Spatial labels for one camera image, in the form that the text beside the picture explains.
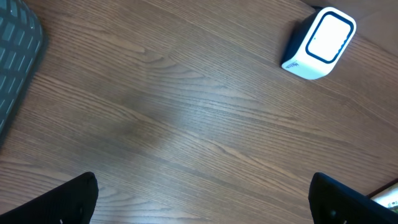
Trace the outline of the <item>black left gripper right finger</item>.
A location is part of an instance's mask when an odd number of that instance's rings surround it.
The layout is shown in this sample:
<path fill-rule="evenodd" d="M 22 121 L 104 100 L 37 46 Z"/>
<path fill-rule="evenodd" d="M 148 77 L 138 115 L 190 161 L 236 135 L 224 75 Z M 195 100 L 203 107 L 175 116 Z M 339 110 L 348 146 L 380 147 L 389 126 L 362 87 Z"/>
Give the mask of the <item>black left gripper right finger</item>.
<path fill-rule="evenodd" d="M 363 195 L 330 176 L 317 172 L 310 183 L 308 201 L 314 224 L 397 224 L 397 212 L 373 200 L 397 187 L 393 180 Z"/>

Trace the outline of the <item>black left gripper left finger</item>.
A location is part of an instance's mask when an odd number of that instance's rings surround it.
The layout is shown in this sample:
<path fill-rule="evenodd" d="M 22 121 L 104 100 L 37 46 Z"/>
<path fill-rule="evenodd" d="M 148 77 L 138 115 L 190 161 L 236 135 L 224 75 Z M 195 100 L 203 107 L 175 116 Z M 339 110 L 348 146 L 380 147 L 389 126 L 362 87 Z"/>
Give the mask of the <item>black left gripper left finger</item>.
<path fill-rule="evenodd" d="M 97 179 L 92 172 L 1 215 L 1 224 L 83 224 L 89 223 L 98 199 Z"/>

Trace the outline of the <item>green tea box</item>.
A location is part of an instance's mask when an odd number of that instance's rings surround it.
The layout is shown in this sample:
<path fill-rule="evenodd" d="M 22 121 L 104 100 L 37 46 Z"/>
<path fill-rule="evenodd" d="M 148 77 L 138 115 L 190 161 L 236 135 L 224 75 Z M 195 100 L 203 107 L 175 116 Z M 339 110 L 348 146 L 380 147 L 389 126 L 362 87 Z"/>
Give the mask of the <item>green tea box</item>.
<path fill-rule="evenodd" d="M 368 197 L 390 211 L 397 213 L 397 179 L 370 193 Z"/>

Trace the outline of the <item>white barcode scanner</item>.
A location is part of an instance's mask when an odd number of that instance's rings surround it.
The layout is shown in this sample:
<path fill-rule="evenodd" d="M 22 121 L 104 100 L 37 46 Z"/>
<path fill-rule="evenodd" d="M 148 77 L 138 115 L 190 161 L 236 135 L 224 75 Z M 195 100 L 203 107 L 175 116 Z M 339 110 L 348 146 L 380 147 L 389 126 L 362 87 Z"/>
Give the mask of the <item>white barcode scanner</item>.
<path fill-rule="evenodd" d="M 306 80 L 328 75 L 356 32 L 356 21 L 346 13 L 324 7 L 293 31 L 281 67 Z"/>

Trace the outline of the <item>grey plastic mesh basket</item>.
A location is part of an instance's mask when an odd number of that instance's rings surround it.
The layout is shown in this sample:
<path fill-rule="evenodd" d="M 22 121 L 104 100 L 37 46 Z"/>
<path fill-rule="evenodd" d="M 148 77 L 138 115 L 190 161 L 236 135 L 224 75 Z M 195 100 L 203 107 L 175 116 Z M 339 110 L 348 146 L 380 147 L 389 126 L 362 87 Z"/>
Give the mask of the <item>grey plastic mesh basket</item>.
<path fill-rule="evenodd" d="M 46 41 L 39 18 L 23 0 L 1 0 L 1 141 L 42 60 Z"/>

